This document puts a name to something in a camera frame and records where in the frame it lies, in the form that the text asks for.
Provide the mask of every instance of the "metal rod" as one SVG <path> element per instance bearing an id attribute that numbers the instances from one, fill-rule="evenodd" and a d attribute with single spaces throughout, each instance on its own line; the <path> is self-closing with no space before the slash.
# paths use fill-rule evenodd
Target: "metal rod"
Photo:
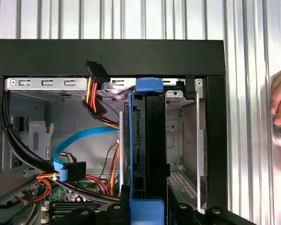
<path id="1" fill-rule="evenodd" d="M 122 185 L 124 184 L 124 113 L 119 112 L 119 141 L 120 141 L 120 180 L 119 190 L 121 193 Z"/>

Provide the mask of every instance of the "black cable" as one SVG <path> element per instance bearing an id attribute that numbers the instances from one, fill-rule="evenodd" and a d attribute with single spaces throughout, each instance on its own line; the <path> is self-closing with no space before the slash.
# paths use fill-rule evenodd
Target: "black cable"
<path id="1" fill-rule="evenodd" d="M 39 156 L 34 157 L 33 152 L 20 140 L 20 138 L 15 134 L 11 124 L 8 123 L 8 121 L 10 121 L 8 113 L 8 96 L 9 95 L 7 95 L 6 92 L 3 93 L 2 102 L 0 104 L 0 125 L 11 150 L 22 162 L 26 163 L 28 166 L 35 168 L 42 173 L 55 172 L 54 168 L 48 162 L 42 158 L 39 160 Z M 69 191 L 76 189 L 72 185 L 66 184 L 62 181 L 53 179 L 50 180 Z M 119 200 L 118 197 L 99 194 L 82 187 L 77 188 L 76 193 L 100 204 L 116 203 Z"/>
<path id="2" fill-rule="evenodd" d="M 28 210 L 29 208 L 31 208 L 31 205 L 26 205 L 24 208 L 22 208 L 20 211 L 18 211 L 16 214 L 14 214 L 9 220 L 7 220 L 4 223 L 1 223 L 0 225 L 11 225 L 11 224 L 13 224 L 13 221 L 15 221 L 21 215 L 23 215 L 24 212 L 26 212 L 26 210 Z"/>
<path id="3" fill-rule="evenodd" d="M 84 205 L 85 208 L 88 208 L 87 205 L 85 204 L 83 198 L 79 195 L 78 198 L 80 199 L 80 201 L 82 202 L 82 204 Z"/>
<path id="4" fill-rule="evenodd" d="M 100 176 L 98 177 L 99 179 L 102 177 L 102 175 L 103 175 L 103 173 L 104 173 L 105 166 L 106 166 L 106 162 L 107 162 L 107 158 L 108 158 L 108 154 L 109 154 L 109 152 L 112 150 L 112 148 L 113 148 L 116 144 L 117 144 L 117 142 L 115 142 L 114 144 L 112 144 L 112 145 L 110 146 L 110 148 L 108 149 L 107 153 L 106 153 L 106 157 L 105 157 L 103 169 L 102 169 L 102 172 L 101 172 Z"/>
<path id="5" fill-rule="evenodd" d="M 43 194 L 43 192 L 45 191 L 45 187 L 44 186 L 39 186 L 38 190 L 37 190 L 37 195 L 40 196 Z M 38 214 L 38 212 L 41 209 L 41 205 L 42 205 L 42 201 L 38 201 L 36 207 L 33 208 L 33 212 L 31 214 L 31 216 L 28 218 L 27 222 L 25 223 L 25 225 L 30 225 L 31 222 L 33 222 Z"/>

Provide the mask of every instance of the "cable tie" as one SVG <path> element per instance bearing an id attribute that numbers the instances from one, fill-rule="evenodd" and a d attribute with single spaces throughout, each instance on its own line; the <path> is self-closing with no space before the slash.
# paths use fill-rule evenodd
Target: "cable tie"
<path id="1" fill-rule="evenodd" d="M 53 173 L 53 180 L 57 180 L 56 173 Z"/>
<path id="2" fill-rule="evenodd" d="M 13 128 L 13 126 L 12 126 L 12 125 L 9 125 L 9 126 L 7 126 L 7 127 L 0 127 L 0 128 L 1 128 L 1 130 L 8 130 L 8 129 Z"/>

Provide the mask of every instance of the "metal sheet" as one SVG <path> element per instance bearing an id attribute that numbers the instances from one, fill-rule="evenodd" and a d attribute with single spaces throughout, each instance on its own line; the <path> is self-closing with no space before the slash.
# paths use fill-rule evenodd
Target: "metal sheet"
<path id="1" fill-rule="evenodd" d="M 0 205 L 35 183 L 35 176 L 23 177 L 25 169 L 27 166 L 22 165 L 8 172 L 0 173 Z"/>
<path id="2" fill-rule="evenodd" d="M 38 2 L 41 10 L 34 0 L 1 0 L 0 38 L 224 39 L 229 208 L 256 224 L 281 224 L 281 149 L 268 110 L 271 77 L 281 70 L 281 0 Z"/>

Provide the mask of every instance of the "yellow wire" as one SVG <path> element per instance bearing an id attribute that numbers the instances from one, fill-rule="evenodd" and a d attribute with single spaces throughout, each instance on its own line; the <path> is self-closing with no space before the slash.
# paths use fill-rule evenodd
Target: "yellow wire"
<path id="1" fill-rule="evenodd" d="M 25 224 L 27 224 L 27 222 L 30 220 L 30 218 L 32 217 L 32 214 L 33 214 L 33 211 L 34 211 L 34 209 L 36 208 L 36 204 L 33 204 L 33 208 L 32 208 L 32 210 L 31 210 L 31 212 L 30 212 L 30 214 L 29 214 L 29 216 L 28 216 L 28 219 L 27 219 L 27 221 L 26 221 L 26 223 Z"/>
<path id="2" fill-rule="evenodd" d="M 92 78 L 89 77 L 89 82 L 88 82 L 88 89 L 86 93 L 86 103 L 89 103 L 89 95 L 90 95 L 90 84 L 91 84 Z"/>
<path id="3" fill-rule="evenodd" d="M 116 128 L 116 129 L 118 129 L 118 127 L 117 126 L 115 126 L 115 125 L 112 125 L 112 124 L 110 124 L 110 123 L 105 123 L 107 126 L 110 126 L 110 127 L 112 127 L 112 128 Z"/>
<path id="4" fill-rule="evenodd" d="M 120 147 L 119 145 L 117 146 L 117 150 L 116 150 L 116 157 L 115 157 L 115 162 L 114 162 L 114 165 L 113 165 L 113 171 L 112 171 L 112 175 L 111 175 L 111 195 L 114 195 L 114 181 L 115 181 L 115 176 L 116 176 L 116 167 L 117 167 L 117 159 L 118 159 L 118 154 L 119 154 L 119 151 L 120 150 Z"/>

